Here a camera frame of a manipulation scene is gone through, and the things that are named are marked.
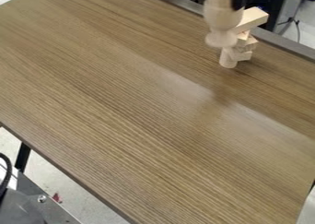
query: wooden table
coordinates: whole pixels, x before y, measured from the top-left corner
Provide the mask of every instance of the wooden table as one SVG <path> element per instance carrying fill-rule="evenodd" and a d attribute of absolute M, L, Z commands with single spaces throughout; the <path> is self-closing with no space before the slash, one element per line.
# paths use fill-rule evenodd
<path fill-rule="evenodd" d="M 315 174 L 315 65 L 236 70 L 158 0 L 0 6 L 0 121 L 136 223 L 295 223 Z"/>

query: wood grain surface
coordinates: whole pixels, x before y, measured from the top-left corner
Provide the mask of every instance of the wood grain surface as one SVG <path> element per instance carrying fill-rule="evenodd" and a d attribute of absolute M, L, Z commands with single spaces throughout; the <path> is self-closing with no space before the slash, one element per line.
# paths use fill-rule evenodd
<path fill-rule="evenodd" d="M 236 70 L 158 0 L 0 6 L 0 122 L 134 223 L 295 223 L 315 175 L 315 65 Z"/>

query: light wood block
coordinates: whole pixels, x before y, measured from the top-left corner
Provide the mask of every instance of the light wood block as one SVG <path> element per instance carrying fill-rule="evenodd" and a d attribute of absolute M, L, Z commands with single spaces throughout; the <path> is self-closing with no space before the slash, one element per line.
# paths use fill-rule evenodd
<path fill-rule="evenodd" d="M 248 8 L 244 11 L 241 22 L 233 29 L 233 31 L 235 33 L 241 33 L 242 31 L 256 28 L 263 23 L 266 23 L 268 18 L 269 14 L 258 7 Z"/>
<path fill-rule="evenodd" d="M 245 46 L 250 35 L 251 35 L 250 30 L 245 30 L 245 31 L 242 31 L 240 34 L 238 34 L 237 46 L 241 46 L 241 47 Z"/>
<path fill-rule="evenodd" d="M 248 51 L 245 53 L 240 53 L 237 49 L 235 48 L 225 48 L 224 49 L 228 55 L 231 57 L 233 61 L 247 61 L 250 60 L 252 57 L 252 51 Z"/>
<path fill-rule="evenodd" d="M 236 46 L 235 49 L 240 53 L 245 53 L 248 51 L 254 51 L 258 46 L 258 41 L 256 38 L 250 35 L 247 39 L 245 46 Z"/>

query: metal table leg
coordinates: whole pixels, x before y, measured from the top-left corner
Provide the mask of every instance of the metal table leg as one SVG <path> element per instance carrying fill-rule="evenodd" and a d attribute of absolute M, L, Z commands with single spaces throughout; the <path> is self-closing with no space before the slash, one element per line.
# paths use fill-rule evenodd
<path fill-rule="evenodd" d="M 6 166 L 0 163 L 0 171 L 6 173 Z M 81 224 L 79 220 L 68 213 L 62 206 L 56 203 L 48 194 L 46 194 L 39 186 L 32 182 L 27 176 L 21 172 L 15 173 L 11 177 L 11 181 L 17 183 L 17 187 L 11 186 L 11 189 L 17 189 L 26 196 L 25 203 L 30 202 L 41 213 L 47 224 Z"/>
<path fill-rule="evenodd" d="M 19 152 L 17 154 L 17 161 L 15 165 L 15 167 L 22 173 L 24 172 L 27 166 L 27 163 L 29 160 L 29 153 L 30 153 L 30 148 L 24 143 L 22 143 L 19 148 Z"/>

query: wooden tabletop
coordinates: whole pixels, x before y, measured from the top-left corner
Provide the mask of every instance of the wooden tabletop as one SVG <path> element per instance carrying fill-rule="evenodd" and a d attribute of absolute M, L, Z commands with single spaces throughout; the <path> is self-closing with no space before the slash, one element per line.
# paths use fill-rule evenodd
<path fill-rule="evenodd" d="M 0 122 L 135 223 L 295 223 L 315 175 L 315 64 L 235 70 L 158 0 L 0 6 Z"/>

